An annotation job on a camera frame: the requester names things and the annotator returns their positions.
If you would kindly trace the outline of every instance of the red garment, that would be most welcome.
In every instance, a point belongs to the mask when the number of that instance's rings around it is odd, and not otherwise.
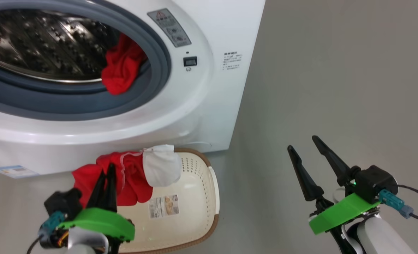
[[[145,53],[137,43],[125,34],[120,35],[118,45],[106,53],[107,67],[102,70],[102,83],[109,93],[119,95],[127,91],[138,74]]]
[[[114,152],[99,156],[96,164],[88,164],[72,172],[75,179],[74,187],[82,192],[82,207],[86,207],[101,170],[107,174],[110,163],[113,163],[117,170],[117,205],[133,206],[137,201],[145,203],[151,198],[153,187],[146,181],[142,153]]]

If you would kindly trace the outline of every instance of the white cloth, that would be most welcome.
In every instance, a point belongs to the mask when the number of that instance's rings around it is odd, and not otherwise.
[[[152,187],[165,187],[180,179],[181,158],[172,145],[143,149],[143,170],[146,181]]]

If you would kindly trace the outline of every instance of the beige laundry basket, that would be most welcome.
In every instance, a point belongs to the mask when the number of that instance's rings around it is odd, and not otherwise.
[[[118,213],[135,224],[134,241],[122,244],[120,253],[170,252],[199,244],[214,232],[220,209],[214,170],[206,156],[198,151],[175,148],[175,152],[182,160],[182,173],[177,183],[154,188],[149,202],[118,207]],[[156,217],[155,202],[163,202],[167,196],[177,200],[173,207],[178,208],[173,208],[172,212],[177,214],[167,215],[170,212],[167,210]]]

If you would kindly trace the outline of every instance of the white washing machine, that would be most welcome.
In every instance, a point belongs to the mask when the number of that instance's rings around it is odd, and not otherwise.
[[[229,147],[264,0],[0,0],[0,171],[71,171],[102,154]],[[148,57],[101,83],[124,33]]]

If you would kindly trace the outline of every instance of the white seam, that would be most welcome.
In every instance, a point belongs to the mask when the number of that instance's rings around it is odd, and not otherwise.
[[[138,152],[136,154],[133,154],[133,153],[125,153],[125,154],[123,154],[123,155],[120,156],[120,164],[123,167],[121,169],[121,174],[123,175],[123,186],[121,187],[121,190],[124,189],[124,186],[125,186],[125,183],[126,183],[126,174],[124,173],[124,171],[126,170],[126,167],[124,166],[124,157],[126,155],[140,156],[141,154],[143,154],[143,151],[140,151],[140,152]]]

